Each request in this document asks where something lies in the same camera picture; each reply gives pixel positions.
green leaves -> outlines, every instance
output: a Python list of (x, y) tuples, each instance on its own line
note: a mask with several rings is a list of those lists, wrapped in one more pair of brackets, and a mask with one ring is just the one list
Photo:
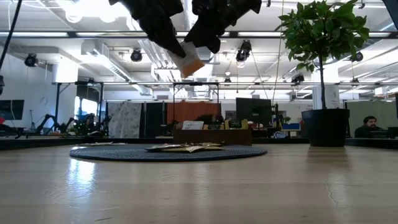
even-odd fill
[(323, 32), (323, 21), (322, 20), (318, 20), (314, 23), (312, 32), (317, 35), (322, 35), (322, 32)]
[(350, 3), (351, 1), (347, 2), (346, 4), (340, 6), (338, 9), (335, 10), (334, 16), (335, 17), (345, 17), (348, 14), (353, 13), (354, 4)]
[(318, 14), (316, 13), (316, 11), (312, 8), (306, 7), (304, 8), (303, 12), (298, 14), (300, 15), (303, 19), (318, 19)]
[(290, 16), (288, 16), (288, 15), (283, 15), (283, 16), (278, 16), (278, 18), (279, 18), (280, 20), (282, 20), (282, 21), (286, 21), (286, 20), (289, 20)]
[(312, 65), (308, 66), (308, 69), (309, 69), (311, 72), (313, 72), (313, 70), (315, 69), (315, 67), (314, 67), (313, 64), (312, 64)]
[(367, 41), (369, 39), (369, 29), (368, 28), (362, 27), (357, 32), (362, 37), (363, 40)]
[(297, 11), (280, 16), (286, 48), (290, 49), (289, 60), (298, 60), (297, 69), (315, 69), (314, 60), (329, 56), (340, 60), (345, 54), (356, 55), (369, 39), (365, 28), (366, 16), (353, 14), (356, 0), (328, 5), (325, 0), (310, 4), (297, 3)]
[(365, 43), (365, 41), (362, 38), (355, 38), (354, 39), (354, 45), (357, 48), (361, 48), (363, 46), (363, 44)]
[(297, 14), (301, 13), (304, 10), (304, 6), (301, 3), (297, 3)]
[(333, 28), (335, 27), (333, 21), (331, 19), (327, 20), (325, 23), (325, 27), (326, 27), (326, 31), (330, 32), (333, 30)]
[(340, 27), (337, 27), (336, 29), (333, 30), (332, 32), (332, 37), (334, 39), (337, 39), (340, 37)]

table surface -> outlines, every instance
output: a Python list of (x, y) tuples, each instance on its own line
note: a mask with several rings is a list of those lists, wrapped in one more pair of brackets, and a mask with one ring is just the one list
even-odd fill
[(396, 223), (398, 151), (273, 144), (214, 162), (0, 152), (2, 223)]

air duct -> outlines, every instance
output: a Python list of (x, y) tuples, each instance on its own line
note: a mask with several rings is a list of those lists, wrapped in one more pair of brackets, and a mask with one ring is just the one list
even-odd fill
[[(106, 44), (96, 45), (94, 40), (85, 40), (81, 45), (81, 54), (90, 55), (98, 61), (99, 64), (103, 65), (109, 71), (122, 78), (126, 82), (139, 82), (133, 80), (127, 71), (119, 65), (116, 60), (113, 60), (109, 54), (109, 48)], [(153, 91), (150, 88), (144, 87), (142, 85), (132, 85), (142, 96), (151, 96)]]

round rug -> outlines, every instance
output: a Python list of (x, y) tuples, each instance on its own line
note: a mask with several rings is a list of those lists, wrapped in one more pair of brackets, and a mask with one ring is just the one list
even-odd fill
[(144, 145), (100, 146), (75, 149), (70, 156), (82, 159), (96, 159), (103, 161), (135, 161), (135, 162), (187, 162), (213, 161), (221, 159), (237, 159), (261, 156), (267, 150), (252, 146), (223, 146), (222, 151), (197, 152), (148, 152)]

white ceiling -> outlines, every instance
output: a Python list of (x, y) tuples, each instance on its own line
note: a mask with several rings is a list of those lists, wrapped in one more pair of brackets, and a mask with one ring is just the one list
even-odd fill
[[(34, 30), (34, 31), (55, 31), (55, 30), (76, 30), (76, 31), (109, 31), (118, 30), (126, 31), (129, 28), (126, 25), (126, 19), (130, 19), (128, 16), (121, 15), (112, 23), (105, 23), (99, 17), (84, 17), (78, 23), (70, 23), (65, 18), (65, 11), (57, 8), (59, 5), (54, 1), (39, 2), (40, 0), (24, 0), (21, 13), (18, 18), (16, 30)], [(107, 0), (95, 0), (93, 2), (101, 2)], [(301, 3), (310, 2), (308, 0), (300, 1)], [(371, 31), (379, 31), (385, 26), (392, 23), (391, 18), (387, 12), (387, 9), (383, 7), (381, 0), (376, 1), (364, 1), (367, 5), (364, 9), (355, 9), (357, 16), (367, 16), (367, 26)], [(295, 8), (297, 1), (285, 0), (283, 13), (289, 12), (292, 8)], [(7, 31), (9, 26), (9, 16), (12, 18), (16, 3), (10, 1), (0, 1), (0, 30)], [(92, 11), (98, 11), (98, 13), (105, 14), (106, 9), (96, 8), (94, 4)], [(282, 14), (282, 1), (271, 1), (271, 7), (266, 7), (266, 4), (262, 5), (260, 14), (249, 12), (243, 16), (235, 27), (227, 28), (227, 31), (238, 30), (238, 31), (272, 31), (279, 24), (280, 20), (277, 18)], [(185, 28), (185, 16), (184, 13), (173, 16), (172, 18), (174, 26), (177, 30), (184, 30)], [(130, 58), (130, 52), (133, 48), (139, 48), (140, 44), (137, 39), (100, 39), (96, 40), (98, 43), (106, 44), (112, 57), (117, 60), (117, 63), (123, 67), (125, 71), (128, 71), (135, 80), (152, 81), (153, 78), (150, 76), (151, 61), (144, 54), (142, 62), (132, 62)], [(251, 39), (252, 51), (254, 55), (251, 55), (244, 68), (237, 68), (235, 61), (235, 52), (241, 45), (242, 39), (223, 39), (221, 44), (221, 50), (215, 57), (216, 65), (213, 67), (212, 80), (222, 81), (225, 78), (225, 72), (231, 72), (232, 81), (239, 82), (253, 82), (259, 81), (259, 75), (262, 75), (264, 80), (274, 82), (278, 76), (278, 81), (282, 82), (282, 77), (286, 78), (288, 82), (291, 77), (291, 71), (298, 62), (289, 61), (287, 59), (288, 51), (285, 50), (284, 42), (280, 43), (279, 39)], [(98, 64), (88, 63), (87, 55), (81, 54), (81, 39), (17, 39), (14, 38), (12, 41), (12, 49), (21, 48), (27, 46), (53, 46), (58, 47), (68, 54), (75, 57), (78, 61), (84, 65), (84, 68), (80, 69), (81, 77), (95, 77), (97, 80), (106, 81), (118, 81), (117, 78), (105, 67)], [(339, 69), (341, 80), (352, 79), (354, 76), (360, 75), (366, 72), (377, 71), (383, 66), (398, 61), (398, 51), (394, 50), (388, 54), (380, 57), (375, 57), (383, 52), (386, 52), (394, 47), (398, 46), (398, 40), (381, 40), (378, 43), (371, 45), (370, 47), (362, 50), (364, 54), (364, 60), (359, 63), (354, 63), (354, 69), (351, 68), (351, 63), (341, 62)], [(382, 72), (380, 74), (370, 76), (364, 81), (375, 82), (385, 78), (394, 78), (398, 73), (398, 66), (392, 66), (390, 70)]]

